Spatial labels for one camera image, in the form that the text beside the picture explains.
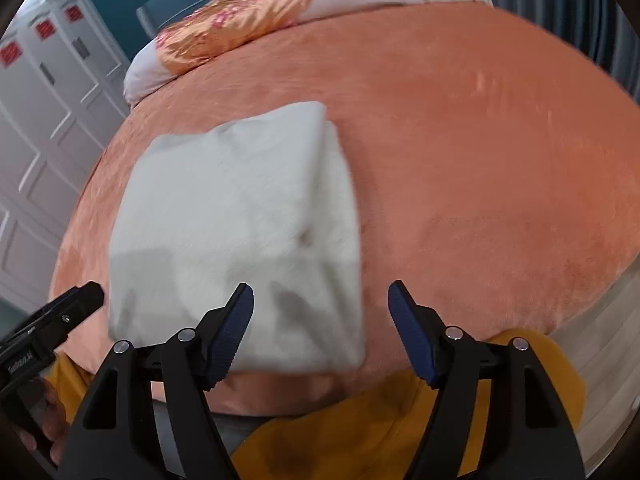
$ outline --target human hand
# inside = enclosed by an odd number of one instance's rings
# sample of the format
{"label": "human hand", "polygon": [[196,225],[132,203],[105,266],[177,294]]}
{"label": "human hand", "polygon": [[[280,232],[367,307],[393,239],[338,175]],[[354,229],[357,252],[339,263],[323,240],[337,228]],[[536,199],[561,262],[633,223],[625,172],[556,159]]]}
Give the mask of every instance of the human hand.
{"label": "human hand", "polygon": [[[62,451],[70,426],[66,421],[65,407],[58,398],[58,392],[49,381],[42,379],[42,383],[46,409],[40,427],[44,436],[52,442],[51,459],[55,464],[59,465],[62,460]],[[36,439],[32,434],[22,428],[15,428],[15,431],[29,451],[36,450]]]}

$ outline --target red label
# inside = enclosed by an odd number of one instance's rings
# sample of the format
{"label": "red label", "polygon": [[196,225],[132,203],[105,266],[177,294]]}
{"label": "red label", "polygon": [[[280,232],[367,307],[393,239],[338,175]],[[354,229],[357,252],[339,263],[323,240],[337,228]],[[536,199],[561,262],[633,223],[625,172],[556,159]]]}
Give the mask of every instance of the red label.
{"label": "red label", "polygon": [[82,10],[80,10],[80,7],[78,7],[77,5],[67,7],[65,9],[65,14],[66,18],[70,22],[77,22],[78,20],[82,20],[82,18],[84,17],[82,15]]}
{"label": "red label", "polygon": [[0,58],[2,59],[2,64],[5,68],[7,68],[11,63],[13,63],[16,59],[18,59],[22,55],[22,50],[20,49],[20,45],[18,45],[15,41],[7,44],[7,46],[0,48]]}
{"label": "red label", "polygon": [[56,33],[56,28],[51,23],[51,20],[44,20],[36,25],[36,30],[41,40],[46,40],[49,36],[53,36]]}

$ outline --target metal screw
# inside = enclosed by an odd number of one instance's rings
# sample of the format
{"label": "metal screw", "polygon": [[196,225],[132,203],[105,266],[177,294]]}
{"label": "metal screw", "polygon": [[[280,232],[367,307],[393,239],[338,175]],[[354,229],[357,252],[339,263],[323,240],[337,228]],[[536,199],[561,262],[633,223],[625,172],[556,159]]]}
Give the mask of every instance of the metal screw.
{"label": "metal screw", "polygon": [[113,351],[116,354],[124,354],[127,350],[129,350],[129,341],[118,341],[113,345]]}
{"label": "metal screw", "polygon": [[196,337],[196,331],[193,328],[183,328],[178,332],[178,339],[183,343],[191,341],[194,337]]}
{"label": "metal screw", "polygon": [[516,350],[524,351],[529,349],[529,342],[523,337],[517,337],[513,340],[513,346]]}
{"label": "metal screw", "polygon": [[449,339],[453,339],[455,341],[462,339],[462,336],[465,335],[465,333],[462,332],[462,329],[457,326],[447,326],[444,333]]}

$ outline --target pillow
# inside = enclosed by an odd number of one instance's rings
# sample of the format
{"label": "pillow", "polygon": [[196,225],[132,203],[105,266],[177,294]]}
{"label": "pillow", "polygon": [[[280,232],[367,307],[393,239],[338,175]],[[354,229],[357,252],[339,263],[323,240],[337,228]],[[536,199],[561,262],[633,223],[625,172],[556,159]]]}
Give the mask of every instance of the pillow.
{"label": "pillow", "polygon": [[[247,1],[253,4],[225,21],[238,2],[245,5]],[[212,0],[140,50],[125,76],[124,97],[133,107],[195,66],[284,25],[387,5],[440,1],[463,0]],[[477,1],[492,4],[491,0]]]}

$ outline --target cabinet handle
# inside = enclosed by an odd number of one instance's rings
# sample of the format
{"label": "cabinet handle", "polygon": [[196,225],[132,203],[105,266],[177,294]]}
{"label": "cabinet handle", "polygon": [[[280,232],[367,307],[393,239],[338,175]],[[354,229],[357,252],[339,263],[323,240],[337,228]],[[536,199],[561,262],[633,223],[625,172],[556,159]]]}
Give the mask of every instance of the cabinet handle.
{"label": "cabinet handle", "polygon": [[91,55],[89,49],[86,47],[84,41],[82,41],[81,38],[76,38],[75,40],[73,40],[72,45],[82,59],[87,59]]}
{"label": "cabinet handle", "polygon": [[47,68],[47,65],[45,65],[44,63],[40,64],[40,70],[42,70],[42,73],[44,74],[44,77],[47,78],[47,81],[49,81],[50,85],[55,85],[56,84],[56,79],[53,77],[53,75],[51,74],[51,72],[49,72],[49,69]]}

